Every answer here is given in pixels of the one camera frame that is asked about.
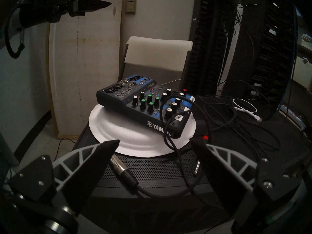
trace black knob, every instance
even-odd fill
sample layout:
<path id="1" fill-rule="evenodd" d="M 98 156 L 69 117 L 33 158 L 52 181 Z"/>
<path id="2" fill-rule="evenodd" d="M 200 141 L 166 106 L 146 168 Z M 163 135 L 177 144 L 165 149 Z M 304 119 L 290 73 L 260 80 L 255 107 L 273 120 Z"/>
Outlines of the black knob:
<path id="1" fill-rule="evenodd" d="M 132 100 L 132 106 L 137 106 L 138 105 L 138 97 L 134 96 Z"/>
<path id="2" fill-rule="evenodd" d="M 167 94 L 166 94 L 166 93 L 163 93 L 163 94 L 161 95 L 160 101 L 162 102 L 165 98 L 167 98 Z"/>
<path id="3" fill-rule="evenodd" d="M 166 114 L 165 114 L 164 118 L 168 121 L 171 117 L 172 117 L 172 109 L 171 108 L 167 108 Z"/>
<path id="4" fill-rule="evenodd" d="M 141 110 L 145 110 L 146 109 L 146 105 L 145 105 L 145 100 L 144 99 L 141 100 L 140 109 Z"/>
<path id="5" fill-rule="evenodd" d="M 140 92 L 140 98 L 139 98 L 139 100 L 142 100 L 142 99 L 144 99 L 144 91 L 141 91 L 141 92 Z"/>
<path id="6" fill-rule="evenodd" d="M 171 104 L 171 109 L 172 109 L 172 114 L 174 115 L 174 114 L 176 114 L 177 113 L 177 103 L 172 103 Z"/>
<path id="7" fill-rule="evenodd" d="M 148 113 L 150 113 L 150 114 L 152 114 L 153 112 L 154 112 L 154 107 L 153 107 L 153 103 L 152 102 L 150 102 L 149 103 L 149 107 L 147 108 L 147 112 Z"/>
<path id="8" fill-rule="evenodd" d="M 171 95 L 171 89 L 168 88 L 166 93 L 167 93 L 168 96 L 170 96 Z"/>
<path id="9" fill-rule="evenodd" d="M 159 97 L 156 97 L 154 100 L 154 106 L 159 107 Z"/>
<path id="10" fill-rule="evenodd" d="M 177 103 L 177 107 L 180 107 L 181 99 L 180 98 L 176 98 L 175 103 Z"/>
<path id="11" fill-rule="evenodd" d="M 152 94 L 149 94 L 147 96 L 147 103 L 150 103 L 150 102 L 152 102 Z"/>

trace floor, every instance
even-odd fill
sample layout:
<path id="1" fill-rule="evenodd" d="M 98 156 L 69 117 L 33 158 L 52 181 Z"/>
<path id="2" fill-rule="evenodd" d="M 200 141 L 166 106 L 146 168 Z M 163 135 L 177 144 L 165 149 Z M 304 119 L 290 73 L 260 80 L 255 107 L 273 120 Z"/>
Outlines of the floor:
<path id="1" fill-rule="evenodd" d="M 30 148 L 27 150 L 20 164 L 17 167 L 12 168 L 13 170 L 12 174 L 14 175 L 15 173 L 19 172 L 21 169 L 23 169 L 33 160 L 35 160 L 36 158 L 44 154 L 49 155 L 51 158 L 51 161 L 54 161 L 59 143 L 60 143 L 60 140 L 55 136 L 53 132 L 52 121 L 49 120 L 47 124 L 45 125 L 44 129 L 40 132 L 40 134 L 37 136 L 37 138 L 32 143 Z M 62 140 L 56 159 L 70 152 L 73 147 L 74 147 L 73 142 L 66 140 L 66 139 Z M 79 223 L 78 234 L 85 234 L 85 233 L 109 234 L 108 232 L 101 229 L 97 225 L 93 224 L 91 221 L 89 221 L 87 218 L 85 218 L 82 215 L 79 215 L 77 217 L 77 221 Z M 231 233 L 231 226 L 232 226 L 232 221 L 222 224 L 207 233 L 208 234 L 216 234 L 216 233 L 228 234 L 228 233 Z M 196 231 L 196 232 L 190 232 L 186 234 L 203 234 L 206 230 L 208 229 Z"/>
<path id="2" fill-rule="evenodd" d="M 53 132 L 52 120 L 49 120 L 44 129 L 37 136 L 35 141 L 32 143 L 30 148 L 27 150 L 26 154 L 22 158 L 20 164 L 12 168 L 15 172 L 19 172 L 33 160 L 38 158 L 41 155 L 47 154 L 50 156 L 51 161 L 54 161 L 56 156 L 57 148 L 60 143 L 60 140 L 55 136 Z M 70 140 L 63 139 L 60 148 L 57 154 L 57 159 L 64 156 L 65 154 L 71 152 L 74 147 L 74 143 Z"/>

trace yamaha mixer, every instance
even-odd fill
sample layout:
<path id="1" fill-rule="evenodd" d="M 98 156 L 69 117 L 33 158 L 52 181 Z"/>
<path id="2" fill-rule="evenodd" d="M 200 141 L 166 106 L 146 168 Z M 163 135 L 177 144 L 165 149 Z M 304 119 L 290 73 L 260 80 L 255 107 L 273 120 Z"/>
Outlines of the yamaha mixer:
<path id="1" fill-rule="evenodd" d="M 113 109 L 118 113 L 137 121 L 155 131 L 163 132 L 164 125 L 160 121 L 159 111 L 163 100 L 170 95 L 176 98 L 168 100 L 163 107 L 163 121 L 167 122 L 174 114 L 191 109 L 192 104 L 183 101 L 179 96 L 191 101 L 195 98 L 182 92 L 173 91 L 157 84 L 149 77 L 133 75 L 108 86 L 96 93 L 100 105 Z M 168 134 L 179 138 L 188 121 L 190 113 L 177 115 L 168 126 Z"/>

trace audio cable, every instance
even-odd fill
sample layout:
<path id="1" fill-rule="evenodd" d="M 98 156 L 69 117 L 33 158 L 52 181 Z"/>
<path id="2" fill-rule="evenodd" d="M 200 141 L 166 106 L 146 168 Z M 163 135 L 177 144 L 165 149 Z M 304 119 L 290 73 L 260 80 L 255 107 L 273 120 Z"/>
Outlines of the audio cable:
<path id="1" fill-rule="evenodd" d="M 209 120 L 208 120 L 208 117 L 207 117 L 206 113 L 195 102 L 191 101 L 190 99 L 188 99 L 186 97 L 179 96 L 179 98 L 181 98 L 182 100 L 191 103 L 192 106 L 196 107 L 196 109 L 187 110 L 187 111 L 183 111 L 183 112 L 178 112 L 178 113 L 172 115 L 171 118 L 167 120 L 166 124 L 164 124 L 164 122 L 163 122 L 163 112 L 162 112 L 163 111 L 163 107 L 164 107 L 165 103 L 168 100 L 172 99 L 172 98 L 176 98 L 176 96 L 172 95 L 172 96 L 169 96 L 169 97 L 167 97 L 167 98 L 165 98 L 163 100 L 163 102 L 162 102 L 162 104 L 160 106 L 160 109 L 159 109 L 160 121 L 164 125 L 164 131 L 163 131 L 164 142 L 171 150 L 174 150 L 176 152 L 178 160 L 180 162 L 180 168 L 181 168 L 182 176 L 183 176 L 183 179 L 184 179 L 187 187 L 183 191 L 180 191 L 180 192 L 175 193 L 175 194 L 171 194 L 171 195 L 155 195 L 155 194 L 152 194 L 152 193 L 146 191 L 144 188 L 140 187 L 139 182 L 135 179 L 135 177 L 130 172 L 130 170 L 115 155 L 113 155 L 113 157 L 111 158 L 110 163 L 111 163 L 113 169 L 121 176 L 121 178 L 123 178 L 123 180 L 126 182 L 128 187 L 130 187 L 131 189 L 137 189 L 139 192 L 141 192 L 142 194 L 146 195 L 147 197 L 150 197 L 150 198 L 172 198 L 172 197 L 183 196 L 183 195 L 187 194 L 188 192 L 191 192 L 191 194 L 195 195 L 201 201 L 205 202 L 205 200 L 203 200 L 201 197 L 199 197 L 194 192 L 195 186 L 199 184 L 199 182 L 201 181 L 202 177 L 204 176 L 204 171 L 201 170 L 198 173 L 198 175 L 197 175 L 197 177 L 196 177 L 196 179 L 195 179 L 195 181 L 193 183 L 189 183 L 188 182 L 180 150 L 177 149 L 177 147 L 173 143 L 172 139 L 168 136 L 167 130 L 168 130 L 169 124 L 172 121 L 174 121 L 174 119 L 175 119 L 175 117 L 177 115 L 190 114 L 191 112 L 193 112 L 195 110 L 199 110 L 202 113 L 202 115 L 204 116 L 204 120 L 205 120 L 206 127 L 207 127 L 207 132 L 206 132 L 207 136 L 205 136 L 205 139 L 206 139 L 207 143 L 211 144 L 211 139 L 212 138 L 211 138 L 211 131 L 210 131 Z"/>

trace paper plate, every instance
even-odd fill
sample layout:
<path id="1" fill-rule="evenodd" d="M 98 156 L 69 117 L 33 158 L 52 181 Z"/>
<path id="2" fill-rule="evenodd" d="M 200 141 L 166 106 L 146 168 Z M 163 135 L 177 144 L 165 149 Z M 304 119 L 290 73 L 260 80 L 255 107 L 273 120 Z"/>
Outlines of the paper plate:
<path id="1" fill-rule="evenodd" d="M 172 153 L 163 141 L 163 134 L 132 121 L 131 119 L 97 105 L 89 117 L 89 126 L 94 137 L 100 142 L 119 139 L 116 152 L 134 157 L 150 158 Z M 178 149 L 185 146 L 196 129 L 191 113 L 181 137 L 172 139 Z"/>

